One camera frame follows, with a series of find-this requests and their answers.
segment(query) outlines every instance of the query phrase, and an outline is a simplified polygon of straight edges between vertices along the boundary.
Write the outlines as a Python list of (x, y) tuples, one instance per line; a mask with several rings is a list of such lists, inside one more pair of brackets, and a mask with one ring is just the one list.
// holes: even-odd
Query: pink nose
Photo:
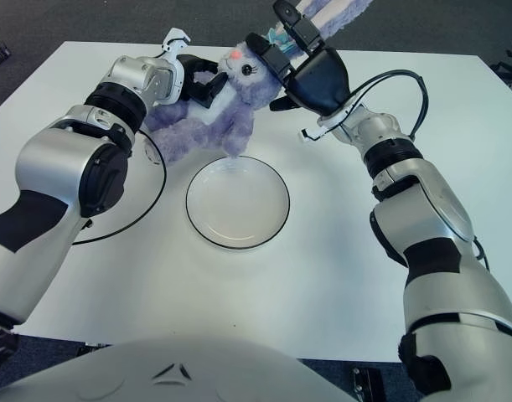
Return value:
[(242, 56), (242, 53), (239, 50), (234, 50), (233, 52), (231, 52), (231, 55), (230, 55), (230, 57), (235, 60), (240, 59), (241, 56)]

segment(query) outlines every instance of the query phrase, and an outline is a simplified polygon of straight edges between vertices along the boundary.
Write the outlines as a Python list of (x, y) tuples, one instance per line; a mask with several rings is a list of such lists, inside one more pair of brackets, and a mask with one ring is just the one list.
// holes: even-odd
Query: clear glass plate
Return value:
[(190, 222), (207, 240), (248, 249), (272, 239), (289, 215), (282, 177), (252, 157), (225, 157), (203, 167), (187, 190)]

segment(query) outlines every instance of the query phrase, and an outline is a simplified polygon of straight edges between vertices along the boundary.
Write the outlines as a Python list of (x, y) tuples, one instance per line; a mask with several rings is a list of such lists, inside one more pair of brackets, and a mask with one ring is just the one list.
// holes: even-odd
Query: stuffed bunny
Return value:
[[(370, 1), (302, 0), (298, 8), (326, 39), (362, 13)], [(271, 29), (268, 38), (291, 59), (302, 53), (280, 24)], [(267, 106), (281, 89), (278, 79), (245, 42), (226, 53), (218, 63), (218, 72), (225, 72), (228, 80), (209, 108), (193, 100), (180, 100), (174, 105), (155, 107), (147, 117), (146, 125), (167, 165), (196, 147), (221, 148), (232, 157), (239, 156), (252, 133), (254, 111)], [(197, 73), (194, 78), (205, 83), (213, 75)], [(146, 153), (158, 161), (149, 144)]]

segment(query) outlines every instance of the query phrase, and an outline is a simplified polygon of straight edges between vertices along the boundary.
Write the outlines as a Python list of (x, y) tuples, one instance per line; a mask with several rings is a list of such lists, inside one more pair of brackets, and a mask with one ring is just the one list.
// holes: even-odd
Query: gray carpet floor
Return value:
[[(271, 5), (272, 0), (216, 0), (212, 7), (201, 0), (0, 0), (0, 40), (13, 53), (0, 65), (0, 105), (66, 40), (158, 44), (175, 26), (193, 44), (229, 46), (249, 32), (265, 33), (273, 26)], [(504, 53), (512, 50), (511, 39), (512, 0), (374, 0), (329, 44), (339, 49), (477, 54), (488, 64), (512, 64)], [(0, 387), (73, 358), (79, 346), (23, 337), (18, 354), (0, 370)], [(376, 367), (389, 402), (420, 397), (398, 363), (304, 363), (348, 392), (353, 366)]]

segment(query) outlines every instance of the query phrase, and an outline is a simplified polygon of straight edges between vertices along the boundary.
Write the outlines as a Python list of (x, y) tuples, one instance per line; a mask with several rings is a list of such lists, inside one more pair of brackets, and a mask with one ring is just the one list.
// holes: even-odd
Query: black circle outline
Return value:
[(214, 245), (218, 245), (219, 247), (222, 247), (224, 249), (228, 249), (228, 250), (249, 250), (249, 249), (254, 249), (256, 247), (259, 247), (260, 245), (264, 245), (266, 242), (274, 239), (278, 233), (280, 233), (283, 229), (283, 227), (285, 226), (286, 222), (287, 222), (287, 219), (289, 218), (289, 212), (291, 211), (291, 195), (289, 194), (289, 188), (287, 188), (287, 184), (285, 182), (285, 180), (283, 180), (282, 178), (282, 175), (280, 175), (280, 173), (278, 173), (278, 171), (272, 167), (271, 165), (269, 165), (268, 163), (265, 163), (263, 162), (262, 160), (260, 159), (257, 159), (256, 157), (246, 157), (246, 156), (239, 156), (239, 157), (245, 157), (245, 158), (248, 158), (248, 159), (254, 159), (255, 161), (258, 161), (258, 162), (261, 162), (263, 163), (264, 165), (267, 165), (279, 178), (280, 180), (282, 180), (282, 183), (283, 183), (283, 187), (286, 189), (286, 193), (287, 193), (287, 213), (286, 213), (286, 217), (285, 219), (283, 220), (283, 223), (282, 223), (282, 226), (280, 226), (280, 228), (278, 228), (278, 230), (276, 231), (275, 234), (273, 234), (271, 237), (269, 237), (268, 239), (262, 241), (261, 243), (258, 243), (256, 245), (250, 245), (248, 247), (233, 247), (233, 246), (229, 246), (229, 245), (221, 245), (220, 243), (217, 243), (211, 239), (209, 239), (207, 236), (205, 236), (202, 232), (200, 232), (198, 230), (198, 228), (196, 227), (196, 225), (194, 224), (194, 222), (192, 221), (192, 219), (190, 218), (190, 214), (189, 214), (189, 206), (188, 206), (188, 203), (187, 203), (187, 200), (189, 198), (189, 190), (190, 190), (190, 186), (192, 185), (192, 182), (194, 181), (194, 179), (196, 178), (196, 176), (199, 175), (199, 173), (204, 170), (206, 167), (208, 167), (211, 163), (215, 163), (217, 161), (220, 161), (222, 159), (226, 159), (227, 157), (219, 157), (218, 159), (215, 159), (214, 161), (211, 161), (209, 163), (207, 163), (205, 166), (203, 166), (198, 172), (196, 172), (196, 174), (192, 177), (192, 179), (190, 180), (190, 183), (189, 183), (189, 186), (187, 187), (187, 191), (185, 193), (185, 211), (187, 212), (187, 216), (189, 217), (189, 221), (190, 223), (192, 224), (192, 227), (196, 229), (196, 231), (199, 233), (200, 236), (202, 236), (204, 239), (206, 239), (207, 241), (209, 241), (210, 243), (214, 244)]

